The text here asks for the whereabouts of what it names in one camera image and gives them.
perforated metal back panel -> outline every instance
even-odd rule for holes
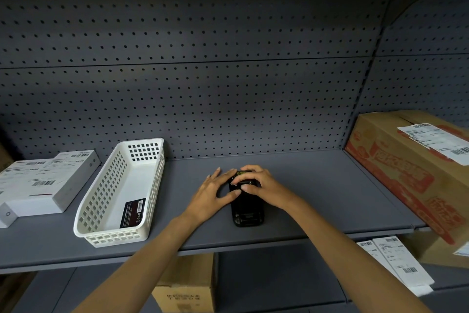
[[[384,31],[377,55],[469,52],[469,0],[419,0]]]
[[[0,0],[0,67],[371,55],[387,0]]]
[[[377,57],[358,113],[420,109],[469,127],[469,55]]]
[[[26,158],[340,146],[388,0],[0,0],[2,128]]]
[[[340,146],[368,58],[3,70],[1,122],[27,157],[108,156],[162,137],[170,158]]]

black device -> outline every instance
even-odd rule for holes
[[[230,192],[234,190],[241,190],[244,184],[251,184],[259,186],[257,180],[243,180],[238,184],[231,184],[235,177],[251,171],[238,171],[230,180]],[[264,222],[264,201],[255,195],[246,193],[241,190],[241,194],[231,202],[231,214],[233,221],[238,227],[254,227]]]

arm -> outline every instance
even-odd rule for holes
[[[361,312],[431,312],[371,255],[329,224],[306,201],[279,184],[268,170],[257,165],[241,169],[254,172],[237,176],[233,183],[244,179],[260,182],[261,188],[252,185],[243,185],[241,188],[293,217]]]
[[[220,186],[235,173],[236,170],[230,170],[218,177],[218,168],[214,174],[208,175],[184,213],[170,221],[155,239],[122,264],[73,313],[138,313],[185,240],[200,224],[241,193],[237,190],[217,198]]]

person's left hand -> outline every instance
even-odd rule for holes
[[[220,172],[220,168],[217,168],[212,175],[207,176],[196,194],[192,196],[191,202],[184,211],[184,214],[189,215],[195,220],[197,226],[212,217],[222,207],[231,203],[241,193],[241,190],[235,190],[229,192],[225,197],[218,198],[218,189],[234,176],[236,169],[233,168],[218,176]]]

basket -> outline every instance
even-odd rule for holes
[[[117,144],[76,212],[77,237],[97,248],[148,238],[165,166],[163,142],[158,138]]]

